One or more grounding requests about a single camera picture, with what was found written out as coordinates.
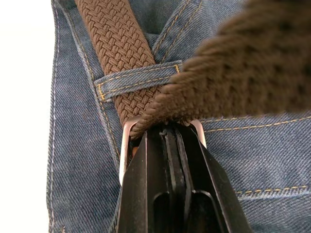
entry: yellow stitching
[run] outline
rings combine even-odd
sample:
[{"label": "yellow stitching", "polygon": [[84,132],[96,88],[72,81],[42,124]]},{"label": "yellow stitching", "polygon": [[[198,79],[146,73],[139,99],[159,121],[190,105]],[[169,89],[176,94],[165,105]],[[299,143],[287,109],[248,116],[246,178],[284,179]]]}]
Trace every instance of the yellow stitching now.
[{"label": "yellow stitching", "polygon": [[179,74],[179,68],[178,68],[178,65],[175,65],[175,69],[177,71],[177,74]]},{"label": "yellow stitching", "polygon": [[102,93],[102,89],[101,89],[102,85],[103,85],[102,83],[98,84],[97,87],[98,87],[99,94],[101,95],[101,98],[104,101],[105,100],[105,95]]},{"label": "yellow stitching", "polygon": [[188,24],[190,23],[190,21],[192,20],[192,18],[194,17],[194,15],[198,12],[198,10],[201,8],[203,0],[201,0],[198,8],[195,10],[195,12],[193,12],[192,16],[189,18],[189,20],[187,21],[187,23],[185,24],[185,26],[179,31],[177,37],[175,38],[175,40],[173,41],[173,43],[171,44],[171,46],[169,47],[169,49],[166,51],[166,53],[164,54],[164,57],[162,58],[162,62],[164,61],[164,59],[166,58],[167,54],[169,53],[169,51],[171,50],[172,46],[176,43],[177,39],[180,37],[182,31],[188,26]]},{"label": "yellow stitching", "polygon": [[180,65],[180,64],[174,65],[174,66],[170,66],[170,67],[159,67],[159,68],[155,68],[155,69],[149,69],[149,70],[144,70],[144,71],[140,71],[140,72],[135,72],[135,73],[129,73],[129,74],[120,75],[120,76],[118,76],[118,77],[111,78],[111,79],[108,79],[108,80],[102,82],[101,85],[103,85],[104,83],[109,82],[109,81],[111,81],[111,80],[119,79],[119,78],[121,78],[121,77],[131,76],[131,75],[140,74],[140,73],[149,72],[149,71],[154,71],[154,70],[158,70],[158,69],[166,69],[166,68],[176,67],[176,66],[179,66],[179,65]]},{"label": "yellow stitching", "polygon": [[[293,186],[293,187],[286,187],[286,188],[275,188],[275,189],[264,189],[264,192],[271,192],[271,191],[276,191],[276,192],[280,192],[282,190],[290,190],[290,189],[298,189],[298,188],[307,188],[308,186],[304,185],[304,186]],[[262,190],[261,189],[257,189],[255,191],[251,191],[251,190],[248,190],[248,191],[245,191],[244,193],[245,194],[251,194],[253,192],[255,193],[260,193]],[[236,194],[241,194],[243,193],[243,191],[237,191],[235,192]]]},{"label": "yellow stitching", "polygon": [[[78,37],[78,35],[77,35],[77,32],[76,32],[75,27],[74,27],[74,24],[73,24],[73,22],[72,22],[72,18],[71,18],[71,16],[70,16],[69,13],[68,13],[68,15],[69,15],[69,19],[70,19],[71,24],[72,24],[73,32],[74,32],[75,36],[77,37],[78,43],[79,43],[79,45],[81,46],[82,51],[83,51],[83,53],[84,53],[84,56],[85,56],[85,58],[86,58],[87,67],[88,67],[88,69],[89,69],[89,71],[90,71],[90,73],[91,73],[91,77],[92,77],[92,81],[93,81],[92,83],[93,83],[93,87],[94,87],[95,93],[96,93],[96,87],[95,87],[95,85],[94,85],[93,70],[92,70],[92,68],[91,68],[91,66],[90,66],[90,64],[89,64],[89,62],[88,62],[88,58],[87,58],[86,52],[85,52],[85,50],[84,50],[84,47],[83,47],[83,45],[82,45],[82,43],[81,43],[81,41],[80,41],[80,39],[79,39],[79,37]],[[110,127],[110,124],[109,124],[108,117],[107,117],[107,115],[106,115],[106,112],[105,112],[105,110],[104,110],[104,107],[103,107],[103,105],[102,105],[102,102],[99,100],[97,94],[96,94],[96,98],[97,98],[99,104],[100,104],[101,107],[102,107],[104,116],[105,116],[106,121],[107,121],[107,126],[108,126],[108,128],[109,128],[109,131],[110,131],[110,134],[111,134],[111,137],[112,137],[112,141],[113,141],[113,144],[114,144],[114,146],[115,146],[115,150],[116,150],[118,156],[120,157],[120,154],[119,154],[119,151],[118,151],[118,147],[117,147],[117,143],[116,143],[115,137],[114,137],[114,135],[113,135],[113,133],[112,133],[112,130],[111,130],[111,127]]]},{"label": "yellow stitching", "polygon": [[190,1],[190,0],[188,0],[188,1],[185,3],[184,7],[180,10],[180,12],[178,13],[178,15],[175,17],[175,20],[172,22],[172,24],[170,25],[170,27],[169,27],[169,28],[167,29],[167,31],[165,32],[165,34],[164,34],[164,36],[162,37],[162,39],[159,41],[159,43],[158,43],[158,45],[157,45],[157,47],[156,47],[156,49],[155,49],[155,51],[154,51],[154,55],[155,55],[156,52],[158,51],[160,45],[161,45],[162,42],[164,41],[164,39],[165,39],[166,35],[168,34],[168,32],[170,31],[171,27],[176,23],[178,17],[181,15],[181,13],[184,11],[184,9],[186,8],[186,6],[189,4],[189,1]]},{"label": "yellow stitching", "polygon": [[246,118],[252,118],[254,116],[243,116],[243,117],[234,117],[234,118],[226,118],[226,119],[217,119],[217,120],[202,120],[202,123],[207,122],[216,122],[216,121],[224,121],[224,120],[237,120],[237,119],[246,119]]},{"label": "yellow stitching", "polygon": [[134,85],[130,85],[130,86],[125,86],[125,87],[121,87],[121,88],[118,88],[118,89],[114,89],[114,90],[111,90],[111,91],[105,93],[104,96],[109,94],[109,93],[112,93],[112,92],[120,91],[120,90],[127,89],[127,88],[130,88],[130,87],[133,87],[133,86],[144,84],[144,83],[150,83],[150,82],[154,82],[154,81],[158,81],[158,80],[162,80],[162,79],[167,79],[169,77],[170,76],[167,76],[167,77],[164,77],[164,78],[159,78],[159,79],[151,79],[151,80],[147,80],[147,81],[144,81],[144,82],[136,83]]},{"label": "yellow stitching", "polygon": [[304,117],[304,118],[301,118],[301,119],[287,120],[287,121],[278,122],[278,123],[274,123],[274,124],[268,124],[268,125],[255,125],[255,126],[245,126],[245,127],[236,127],[236,128],[205,130],[204,132],[208,133],[208,132],[216,132],[216,131],[229,131],[229,130],[243,130],[243,129],[252,129],[252,128],[262,128],[262,127],[269,127],[269,126],[293,123],[293,122],[297,122],[297,121],[301,121],[301,120],[306,120],[306,119],[310,119],[310,118],[311,118],[311,116],[308,116],[308,117]]}]

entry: black clamp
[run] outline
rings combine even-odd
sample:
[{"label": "black clamp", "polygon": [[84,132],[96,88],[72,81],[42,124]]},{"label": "black clamp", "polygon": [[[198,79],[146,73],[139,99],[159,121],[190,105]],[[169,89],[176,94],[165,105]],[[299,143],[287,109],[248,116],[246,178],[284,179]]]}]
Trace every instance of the black clamp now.
[{"label": "black clamp", "polygon": [[[202,126],[195,124],[155,126],[133,159],[126,156],[118,233],[252,232],[224,169],[200,142]],[[123,152],[131,154],[128,140],[126,145]]]}]

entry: denim fabric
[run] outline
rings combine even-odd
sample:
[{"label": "denim fabric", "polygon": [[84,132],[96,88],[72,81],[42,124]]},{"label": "denim fabric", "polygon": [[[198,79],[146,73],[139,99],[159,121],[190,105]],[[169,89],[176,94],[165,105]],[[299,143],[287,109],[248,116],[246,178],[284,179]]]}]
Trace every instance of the denim fabric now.
[{"label": "denim fabric", "polygon": [[[113,229],[122,127],[111,98],[166,83],[166,77],[178,72],[175,65],[180,69],[180,61],[214,36],[226,18],[241,10],[242,2],[130,0],[159,65],[108,76],[74,4],[52,2],[51,232]],[[253,231],[311,232],[311,113],[201,122],[207,149],[227,171]]]},{"label": "denim fabric", "polygon": [[124,92],[167,84],[173,74],[179,73],[181,63],[168,62],[106,75],[95,82],[98,95],[106,101]]}]

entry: belt strap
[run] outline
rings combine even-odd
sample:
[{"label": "belt strap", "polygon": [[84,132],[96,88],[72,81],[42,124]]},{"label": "belt strap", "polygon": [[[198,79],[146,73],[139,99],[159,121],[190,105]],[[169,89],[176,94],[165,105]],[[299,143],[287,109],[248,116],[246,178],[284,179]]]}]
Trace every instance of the belt strap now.
[{"label": "belt strap", "polygon": [[[154,64],[127,0],[75,0],[105,74]],[[249,0],[170,84],[114,98],[131,135],[166,120],[311,109],[311,1]]]},{"label": "belt strap", "polygon": [[[104,74],[155,64],[128,0],[75,0]],[[142,115],[159,87],[125,93],[113,100],[121,124]]]},{"label": "belt strap", "polygon": [[132,136],[166,120],[311,109],[311,1],[248,1],[170,83]]}]

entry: silver buckle frame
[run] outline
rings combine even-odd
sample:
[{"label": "silver buckle frame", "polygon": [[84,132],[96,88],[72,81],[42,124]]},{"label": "silver buckle frame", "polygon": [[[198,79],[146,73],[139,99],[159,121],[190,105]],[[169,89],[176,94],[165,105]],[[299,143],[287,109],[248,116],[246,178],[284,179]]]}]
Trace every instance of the silver buckle frame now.
[{"label": "silver buckle frame", "polygon": [[[120,180],[121,186],[123,184],[123,177],[124,177],[124,174],[126,172],[126,167],[127,167],[127,150],[128,150],[130,131],[132,127],[139,121],[139,118],[140,116],[135,116],[129,119],[124,125],[123,135],[122,135],[122,144],[121,144],[120,170],[119,170],[119,180]],[[190,122],[190,124],[195,127],[198,133],[200,142],[206,148],[204,130],[203,130],[203,126],[201,122],[198,120],[193,120],[192,122]]]}]

